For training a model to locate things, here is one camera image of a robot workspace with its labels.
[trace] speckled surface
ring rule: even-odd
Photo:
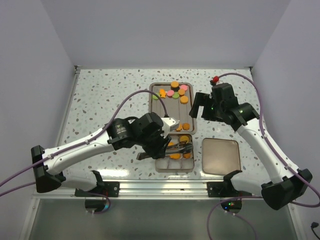
[[[63,131],[62,144],[69,143],[91,132],[109,121],[117,106],[130,93],[149,89],[154,82],[173,80],[193,85],[193,91],[209,93],[209,79],[215,75],[237,72],[252,78],[246,69],[83,69],[80,71],[77,86]],[[250,83],[237,76],[224,77],[221,82],[232,84],[239,102],[248,102],[256,110],[259,103]],[[119,118],[140,117],[148,112],[147,93],[134,96],[118,114]],[[207,180],[220,179],[220,176],[205,174],[202,170],[202,140],[219,138],[236,140],[239,143],[241,168],[243,175],[248,175],[261,182],[269,179],[264,166],[250,146],[230,126],[219,122],[197,119],[197,131],[193,135],[194,169],[190,173],[158,173],[155,162],[148,158],[136,160],[142,148],[121,149],[94,156],[79,162],[71,168],[83,171],[98,170],[103,179],[126,180]]]

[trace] cable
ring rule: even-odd
[[[206,231],[208,233],[208,236],[209,236],[209,239],[210,240],[213,240],[213,238],[211,237],[211,234],[210,234],[210,229],[209,229],[209,222],[210,222],[210,217],[211,217],[211,214],[213,213],[213,211],[221,204],[223,203],[226,203],[226,202],[229,202],[229,201],[232,201],[232,200],[237,200],[237,199],[262,199],[261,196],[236,196],[236,197],[231,197],[231,198],[228,198],[228,199],[225,199],[225,200],[222,200],[220,201],[219,203],[217,203],[209,212],[208,214],[208,217],[206,218]],[[254,239],[258,239],[258,234],[256,232],[256,230],[254,229],[254,226],[248,221],[246,220],[244,217],[238,215],[238,214],[235,214],[234,215],[235,217],[238,217],[240,219],[242,219],[243,221],[245,221],[247,224],[249,224],[249,226],[252,228],[253,232],[254,232]]]
[[[140,94],[140,93],[149,93],[149,94],[152,94],[152,95],[155,95],[161,102],[162,106],[163,106],[163,109],[164,109],[164,116],[168,116],[168,112],[167,112],[167,109],[166,109],[166,106],[165,106],[165,103],[164,101],[156,94],[154,93],[153,91],[149,91],[149,90],[139,90],[139,91],[135,91],[133,93],[131,93],[129,96],[127,96],[123,101],[122,103],[119,105],[119,107],[116,109],[116,111],[114,112],[113,116],[111,117],[110,121],[102,128],[101,132],[99,132],[97,135],[91,137],[88,139],[88,142],[90,143],[92,140],[100,137],[107,129],[108,127],[111,125],[111,123],[113,122],[113,120],[116,118],[117,114],[119,113],[120,109],[123,107],[123,105],[126,103],[126,101],[128,101],[132,96],[136,95],[136,94]],[[66,151],[69,151],[71,149],[74,149],[74,148],[77,148],[77,147],[80,147],[82,145],[85,145],[87,144],[85,141],[83,142],[79,142],[75,145],[72,145],[72,146],[69,146],[69,147],[66,147],[62,150],[59,150],[59,151],[56,151],[54,153],[51,154],[51,158],[59,155],[59,154],[62,154]],[[4,184],[6,184],[7,182],[9,182],[10,180],[14,179],[15,177],[19,176],[20,174],[26,172],[27,170],[29,169],[32,169],[34,167],[36,167],[37,165],[39,164],[42,164],[43,162],[47,161],[49,158],[48,157],[45,157],[43,159],[41,159],[40,161],[37,161],[35,162],[34,164],[30,165],[30,166],[27,166],[26,168],[18,171],[17,173],[13,174],[12,176],[8,177],[7,179],[3,180],[1,183],[0,183],[0,187],[2,187]]]
[[[20,186],[16,186],[16,187],[14,187],[14,188],[12,188],[12,189],[9,189],[9,190],[7,190],[7,191],[4,191],[3,193],[0,193],[0,197],[4,196],[4,195],[6,195],[6,194],[9,194],[9,193],[11,193],[11,192],[13,192],[13,191],[15,191],[15,190],[22,189],[22,188],[25,188],[25,187],[28,187],[28,186],[31,186],[31,185],[34,185],[34,184],[36,184],[35,181],[29,182],[29,183],[26,183],[26,184],[23,184],[23,185],[20,185]]]
[[[93,196],[97,196],[97,197],[102,197],[102,198],[105,198],[108,202],[108,206],[107,207],[104,207],[104,209],[102,211],[97,211],[97,212],[92,212],[93,214],[103,214],[105,213],[106,211],[108,211],[111,207],[111,200],[106,196],[106,195],[103,195],[103,194],[99,194],[99,193],[92,193],[92,192],[88,192],[90,195],[93,195]]]
[[[316,234],[316,232],[315,232],[315,230],[314,230],[314,229],[317,228],[318,226],[319,226],[319,223],[313,222],[313,223],[311,223],[310,228],[311,228],[311,231],[313,232],[313,234],[315,235],[315,237],[320,240],[320,237]]]
[[[260,131],[262,133],[262,135],[264,136],[264,140],[265,142],[267,143],[267,145],[269,146],[269,148],[272,150],[272,152],[277,156],[277,158],[280,160],[280,162],[283,163],[283,165],[285,167],[287,167],[287,169],[289,169],[289,171],[291,173],[293,173],[300,181],[302,181],[305,185],[307,185],[310,189],[312,189],[312,191],[318,196],[319,198],[319,203],[317,204],[304,204],[304,203],[299,203],[299,202],[291,202],[292,204],[294,205],[298,205],[298,206],[302,206],[302,207],[307,207],[307,208],[317,208],[317,207],[320,207],[320,192],[315,188],[313,187],[309,182],[307,182],[303,177],[301,177],[298,173],[296,173],[286,162],[286,160],[284,160],[280,154],[277,152],[277,150],[274,148],[274,146],[271,144],[270,140],[268,139],[268,137],[266,137],[266,132],[264,130],[264,126],[263,126],[263,105],[262,105],[262,99],[261,99],[261,94],[256,86],[256,84],[248,77],[246,77],[245,75],[242,75],[240,73],[236,73],[236,72],[229,72],[229,73],[225,73],[225,74],[222,74],[220,76],[218,76],[218,78],[222,78],[222,77],[225,77],[225,76],[229,76],[229,75],[235,75],[235,76],[239,76],[239,77],[242,77],[244,78],[245,80],[249,81],[253,87],[255,88],[255,91],[256,91],[256,94],[257,94],[257,97],[258,97],[258,101],[259,101],[259,104],[260,104],[260,118],[259,118],[259,127],[260,127]]]

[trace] robotic arm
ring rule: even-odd
[[[263,163],[271,180],[259,185],[255,179],[248,179],[238,174],[241,171],[235,171],[225,176],[225,188],[262,196],[265,202],[275,210],[303,195],[307,186],[278,159],[264,138],[267,137],[279,155],[286,159],[288,165],[309,183],[312,180],[310,171],[308,169],[300,170],[283,153],[266,130],[265,134],[267,136],[262,135],[259,114],[249,103],[238,103],[233,87],[229,83],[216,84],[213,81],[210,81],[210,83],[212,85],[211,94],[197,92],[189,115],[196,118],[199,106],[203,106],[201,115],[203,119],[230,125],[235,132],[249,143]]]
[[[33,163],[48,158],[48,160],[33,168],[36,190],[38,193],[47,193],[59,187],[68,187],[101,194],[105,186],[98,171],[85,173],[65,169],[92,156],[122,148],[131,148],[133,145],[142,146],[148,157],[153,159],[164,158],[168,143],[171,140],[168,133],[176,129],[178,125],[179,121],[172,117],[161,118],[156,113],[151,112],[140,118],[116,118],[100,135],[98,134],[103,128],[59,147],[44,149],[39,145],[35,146],[31,149]],[[88,139],[93,136],[98,137],[89,142]],[[61,150],[64,150],[64,152],[52,156],[53,153]]]

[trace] white wall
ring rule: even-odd
[[[42,0],[74,65],[253,66],[290,0]]]
[[[73,69],[40,0],[0,0],[0,181],[32,164],[33,146],[54,144]],[[30,170],[1,192],[33,181]],[[0,239],[19,237],[33,190],[0,198]]]
[[[320,190],[320,1],[291,0],[259,60],[253,77],[261,89],[267,126],[284,152],[313,175]],[[319,200],[307,190],[299,202]],[[308,239],[320,209],[300,210]]]

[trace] brown tray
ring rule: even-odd
[[[171,142],[177,144],[179,142],[179,137],[181,134],[171,133]],[[188,136],[192,144],[192,136],[190,134],[183,134]],[[181,154],[180,159],[172,159],[170,157],[159,158],[154,162],[155,170],[158,173],[190,173],[195,167],[194,151],[191,152],[190,158],[184,158]]]
[[[205,138],[202,141],[202,169],[206,174],[227,175],[241,170],[237,141]]]
[[[189,116],[192,104],[194,103],[194,91],[190,83],[179,82],[179,86],[183,84],[188,86],[188,90],[185,93],[185,95],[189,98],[187,104],[180,103],[180,98],[174,99],[172,97],[166,96],[165,98],[161,99],[163,100],[170,117],[173,117],[176,120],[180,120],[180,124],[190,124],[189,130],[182,129],[181,131],[172,131],[172,133],[194,134],[196,132],[196,119]],[[164,89],[166,92],[169,91],[171,89],[171,82],[155,82],[150,85],[150,91],[156,94],[159,93],[160,89]],[[154,100],[151,94],[149,96],[149,112],[154,112],[160,117],[163,117],[165,115],[165,111],[163,109],[163,106],[161,105],[161,102],[159,100]]]

